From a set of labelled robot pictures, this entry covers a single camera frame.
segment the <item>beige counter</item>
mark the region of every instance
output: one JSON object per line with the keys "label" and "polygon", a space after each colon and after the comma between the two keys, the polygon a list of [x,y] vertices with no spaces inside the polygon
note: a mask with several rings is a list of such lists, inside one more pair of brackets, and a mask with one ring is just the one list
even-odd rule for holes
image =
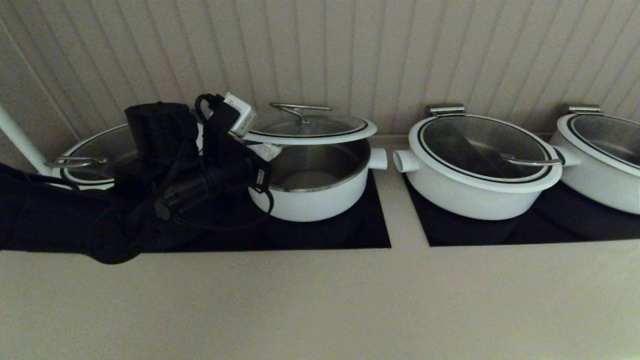
{"label": "beige counter", "polygon": [[0,252],[0,359],[640,359],[637,240],[430,248],[374,175],[392,249]]}

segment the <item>glass lid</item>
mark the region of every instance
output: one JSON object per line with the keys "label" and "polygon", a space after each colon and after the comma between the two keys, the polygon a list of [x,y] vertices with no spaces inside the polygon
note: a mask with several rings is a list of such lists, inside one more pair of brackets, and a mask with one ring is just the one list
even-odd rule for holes
{"label": "glass lid", "polygon": [[324,106],[270,104],[245,137],[257,142],[313,145],[355,141],[373,135],[376,126],[364,119],[336,115]]}
{"label": "glass lid", "polygon": [[435,118],[423,125],[419,139],[424,150],[443,165],[494,181],[512,182],[545,172],[546,167],[516,165],[506,158],[545,161],[550,157],[531,135],[484,117]]}
{"label": "glass lid", "polygon": [[640,168],[640,124],[608,116],[579,115],[569,129],[595,150]]}
{"label": "glass lid", "polygon": [[73,182],[112,181],[114,168],[137,157],[136,144],[129,126],[118,126],[93,137],[68,154],[71,158],[106,158],[105,163],[91,162],[82,167],[65,168],[63,177]]}

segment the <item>cooking pot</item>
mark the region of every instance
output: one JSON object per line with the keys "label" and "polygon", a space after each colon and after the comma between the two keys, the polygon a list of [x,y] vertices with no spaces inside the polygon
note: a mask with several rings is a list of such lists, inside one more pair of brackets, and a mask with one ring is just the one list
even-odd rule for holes
{"label": "cooking pot", "polygon": [[[261,117],[244,139],[282,148],[271,160],[272,216],[295,222],[334,217],[362,196],[370,168],[387,169],[385,150],[371,149],[366,140],[377,130],[372,122],[325,106],[270,105],[284,113]],[[267,211],[266,195],[249,193]]]}
{"label": "cooking pot", "polygon": [[599,106],[568,107],[550,143],[576,166],[562,182],[603,205],[640,214],[640,124],[605,115]]}
{"label": "cooking pot", "polygon": [[[202,125],[198,124],[198,148],[202,148]],[[138,157],[129,125],[124,124],[85,139],[52,162],[52,175],[78,185],[81,190],[105,190],[113,186],[114,169]]]}
{"label": "cooking pot", "polygon": [[561,177],[549,144],[508,122],[467,115],[462,105],[430,108],[394,151],[398,171],[427,200],[458,215],[504,220],[527,211]]}

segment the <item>beadboard wall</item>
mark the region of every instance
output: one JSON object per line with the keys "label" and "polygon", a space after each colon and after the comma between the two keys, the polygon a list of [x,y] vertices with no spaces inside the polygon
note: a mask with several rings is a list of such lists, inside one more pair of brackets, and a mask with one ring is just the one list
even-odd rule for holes
{"label": "beadboard wall", "polygon": [[554,130],[563,102],[640,118],[638,4],[0,0],[0,102],[48,156],[124,123],[130,105],[203,92],[258,110],[327,104],[381,134],[407,133],[436,102],[537,132]]}

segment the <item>cooktop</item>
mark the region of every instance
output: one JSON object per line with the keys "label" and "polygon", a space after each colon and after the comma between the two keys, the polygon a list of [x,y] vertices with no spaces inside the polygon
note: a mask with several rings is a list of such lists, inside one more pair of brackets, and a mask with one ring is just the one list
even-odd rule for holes
{"label": "cooktop", "polygon": [[[263,214],[243,188],[201,204],[188,216],[192,222],[235,227]],[[268,217],[247,229],[212,231],[179,248],[161,252],[373,248],[391,248],[391,242],[370,170],[360,200],[335,217],[317,222],[290,222]]]}
{"label": "cooktop", "polygon": [[507,220],[476,220],[425,199],[403,174],[429,245],[515,245],[640,238],[640,215],[599,204],[558,182],[524,214]]}

